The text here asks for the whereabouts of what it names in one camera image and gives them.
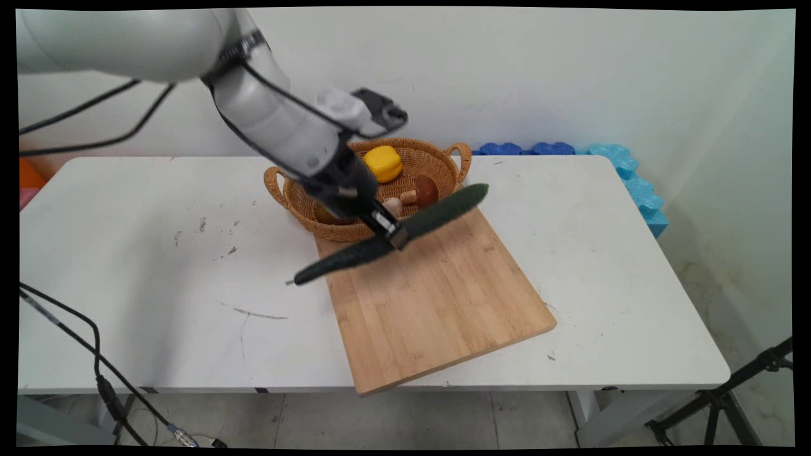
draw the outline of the wicker basket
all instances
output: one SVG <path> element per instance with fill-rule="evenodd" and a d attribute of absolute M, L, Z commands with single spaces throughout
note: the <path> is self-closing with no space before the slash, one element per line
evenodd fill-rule
<path fill-rule="evenodd" d="M 470 146 L 456 143 L 447 150 L 440 150 L 434 144 L 406 138 L 388 138 L 384 140 L 350 143 L 349 147 L 361 159 L 366 152 L 375 147 L 392 146 L 400 154 L 403 171 L 391 182 L 381 183 L 377 188 L 377 199 L 380 201 L 393 196 L 399 197 L 404 191 L 414 190 L 414 180 L 424 174 L 431 178 L 439 190 L 440 199 L 450 195 L 461 185 L 470 168 Z M 453 150 L 461 155 L 461 169 L 451 159 Z M 277 175 L 285 178 L 284 192 L 279 188 Z M 328 225 L 315 219 L 315 199 L 309 196 L 295 181 L 288 179 L 278 167 L 270 167 L 264 172 L 264 185 L 270 195 L 285 209 L 289 210 L 307 231 L 316 236 L 337 242 L 357 242 L 373 235 L 368 226 L 358 221 L 351 225 Z M 400 219 L 413 215 L 418 210 L 416 204 L 403 206 Z"/>

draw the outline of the wooden cutting board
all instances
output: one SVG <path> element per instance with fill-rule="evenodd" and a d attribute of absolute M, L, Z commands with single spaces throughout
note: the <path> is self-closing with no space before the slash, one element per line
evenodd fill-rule
<path fill-rule="evenodd" d="M 315 241 L 322 258 L 347 245 Z M 361 396 L 557 324 L 478 208 L 327 283 Z"/>

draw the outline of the blue foam block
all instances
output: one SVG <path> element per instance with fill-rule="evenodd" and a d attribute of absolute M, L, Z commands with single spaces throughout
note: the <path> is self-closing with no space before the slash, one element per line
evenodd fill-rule
<path fill-rule="evenodd" d="M 662 211 L 656 211 L 656 213 L 652 217 L 647 218 L 645 222 L 648 224 L 648 228 L 650 228 L 650 232 L 654 234 L 655 238 L 658 238 L 664 229 L 667 228 L 667 225 L 669 225 Z"/>
<path fill-rule="evenodd" d="M 637 205 L 639 213 L 645 219 L 650 232 L 658 238 L 667 228 L 668 222 L 660 210 L 662 208 L 662 198 L 654 193 L 652 183 L 637 175 L 639 163 L 631 158 L 631 151 L 618 144 L 594 144 L 586 150 L 577 151 L 577 155 L 602 155 L 611 160 L 617 174 L 622 178 L 622 183 L 631 194 L 634 204 Z"/>
<path fill-rule="evenodd" d="M 474 155 L 521 155 L 521 146 L 513 143 L 487 143 L 478 151 L 474 151 Z"/>
<path fill-rule="evenodd" d="M 631 158 L 631 151 L 618 144 L 595 144 L 581 155 L 602 155 L 611 160 L 616 172 L 623 179 L 630 179 L 639 167 L 639 163 Z"/>
<path fill-rule="evenodd" d="M 646 220 L 653 217 L 662 208 L 662 198 L 659 198 L 654 193 L 652 183 L 640 178 L 635 173 L 630 179 L 624 179 L 622 182 L 625 184 L 625 188 L 628 189 L 628 193 L 631 194 L 633 202 L 639 208 L 639 212 Z"/>
<path fill-rule="evenodd" d="M 537 143 L 531 151 L 524 155 L 574 155 L 574 147 L 566 143 Z"/>

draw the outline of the cucumber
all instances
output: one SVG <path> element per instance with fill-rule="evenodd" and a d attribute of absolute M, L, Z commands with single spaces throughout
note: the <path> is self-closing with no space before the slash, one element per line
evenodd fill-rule
<path fill-rule="evenodd" d="M 409 240 L 430 233 L 461 217 L 482 202 L 484 196 L 487 195 L 488 188 L 489 186 L 485 183 L 475 183 L 406 218 L 402 225 L 409 235 Z M 328 273 L 364 265 L 393 250 L 394 247 L 386 239 L 375 236 L 341 249 L 307 266 L 296 273 L 293 283 L 303 285 Z"/>

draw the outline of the basket handle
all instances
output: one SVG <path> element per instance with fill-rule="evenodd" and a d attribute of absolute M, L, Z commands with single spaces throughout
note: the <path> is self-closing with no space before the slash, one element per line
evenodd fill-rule
<path fill-rule="evenodd" d="M 282 193 L 281 189 L 279 188 L 279 181 L 277 180 L 278 174 L 281 174 L 281 177 L 285 179 L 289 179 L 287 174 L 285 174 L 281 168 L 278 166 L 271 166 L 264 172 L 264 185 L 268 189 L 270 196 L 272 196 L 277 203 L 281 204 L 281 207 L 290 210 L 290 204 L 287 202 L 284 193 Z"/>
<path fill-rule="evenodd" d="M 465 180 L 465 176 L 467 176 L 467 170 L 470 169 L 470 163 L 473 162 L 473 151 L 470 150 L 470 146 L 467 145 L 467 143 L 456 143 L 445 149 L 445 153 L 450 156 L 454 150 L 458 150 L 461 157 L 459 179 L 457 180 L 458 183 L 461 183 L 461 181 Z"/>

